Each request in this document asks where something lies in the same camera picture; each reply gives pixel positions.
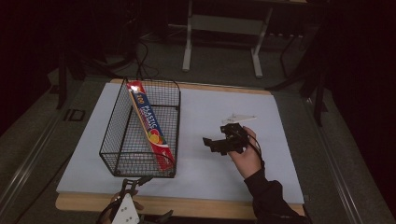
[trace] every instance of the wire basket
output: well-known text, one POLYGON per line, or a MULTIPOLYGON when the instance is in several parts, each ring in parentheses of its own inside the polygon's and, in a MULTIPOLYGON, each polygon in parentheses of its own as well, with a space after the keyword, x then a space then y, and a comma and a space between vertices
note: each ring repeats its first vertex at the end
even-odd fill
POLYGON ((173 178, 177 170, 177 142, 180 118, 180 88, 174 81, 142 80, 152 110, 171 149, 174 161, 153 153, 133 101, 122 81, 116 103, 107 125, 100 157, 114 176, 173 178), (158 157, 173 163, 172 168, 159 169, 158 157))

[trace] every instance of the desk top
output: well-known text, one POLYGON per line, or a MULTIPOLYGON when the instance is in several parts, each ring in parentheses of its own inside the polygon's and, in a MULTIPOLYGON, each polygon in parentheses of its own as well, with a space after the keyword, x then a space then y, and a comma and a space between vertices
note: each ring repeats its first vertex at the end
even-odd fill
MULTIPOLYGON (((177 174, 171 179, 154 178, 139 188, 135 199, 145 205, 144 213, 159 215, 173 209, 175 216, 254 218, 251 195, 231 159, 210 152, 202 141, 202 137, 224 138, 219 130, 221 121, 235 113, 257 117, 241 124, 259 136, 267 178, 279 180, 284 186, 285 201, 303 214, 303 195, 274 97, 265 91, 180 87, 177 174), (197 209, 198 203, 206 206, 197 209), (222 204, 223 212, 220 208, 210 209, 215 204, 222 204)), ((101 211, 120 190, 123 177, 111 175, 99 157, 101 139, 119 89, 120 84, 106 84, 57 188, 59 209, 101 211)))

